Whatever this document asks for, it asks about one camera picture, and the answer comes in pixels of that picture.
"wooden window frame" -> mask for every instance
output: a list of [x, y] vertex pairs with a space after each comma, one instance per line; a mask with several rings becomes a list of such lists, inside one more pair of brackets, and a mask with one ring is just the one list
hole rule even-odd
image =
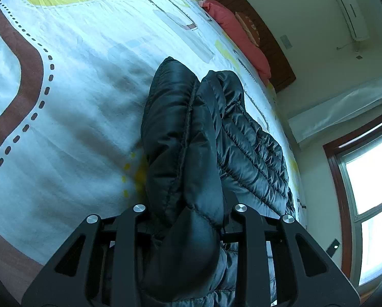
[[343, 256], [341, 261], [341, 271], [350, 278], [352, 269], [353, 236], [350, 207], [348, 203], [345, 183], [340, 171], [339, 157], [352, 148], [371, 142], [382, 135], [382, 115], [372, 120], [368, 124], [344, 135], [330, 143], [323, 145], [327, 161], [335, 185], [337, 200], [339, 202], [339, 212], [341, 219], [341, 245]]

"bedsheet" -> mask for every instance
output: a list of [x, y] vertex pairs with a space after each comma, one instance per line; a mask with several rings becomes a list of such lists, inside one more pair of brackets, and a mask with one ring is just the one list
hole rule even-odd
[[303, 222], [273, 99], [198, 1], [0, 2], [0, 278], [18, 300], [88, 214], [115, 216], [143, 199], [143, 107], [167, 56], [199, 79], [239, 76], [247, 112], [283, 148]]

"white wall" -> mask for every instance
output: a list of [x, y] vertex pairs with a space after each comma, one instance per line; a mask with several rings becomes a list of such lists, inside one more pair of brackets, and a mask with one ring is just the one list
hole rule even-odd
[[[382, 105], [358, 117], [332, 126], [317, 135], [306, 149], [296, 153], [307, 205], [307, 230], [326, 249], [334, 239], [341, 242], [339, 204], [323, 145], [364, 126], [382, 114]], [[341, 248], [333, 256], [341, 265]]]
[[[282, 113], [291, 118], [365, 81], [382, 76], [382, 7], [358, 0], [371, 38], [357, 60], [350, 32], [336, 0], [248, 0], [278, 40], [297, 80], [281, 91]], [[286, 50], [280, 36], [293, 48]]]

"window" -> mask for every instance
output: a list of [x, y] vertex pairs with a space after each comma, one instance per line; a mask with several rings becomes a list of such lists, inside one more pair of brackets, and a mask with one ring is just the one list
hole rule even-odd
[[350, 213], [361, 232], [354, 238], [361, 245], [356, 255], [361, 256], [358, 284], [363, 285], [382, 274], [382, 136], [339, 158]]
[[364, 293], [382, 278], [382, 116], [324, 149], [339, 201], [342, 270]]

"curtain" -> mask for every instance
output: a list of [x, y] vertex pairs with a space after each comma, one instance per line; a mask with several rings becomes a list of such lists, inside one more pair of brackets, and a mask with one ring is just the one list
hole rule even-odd
[[296, 141], [382, 104], [382, 78], [366, 82], [289, 119]]

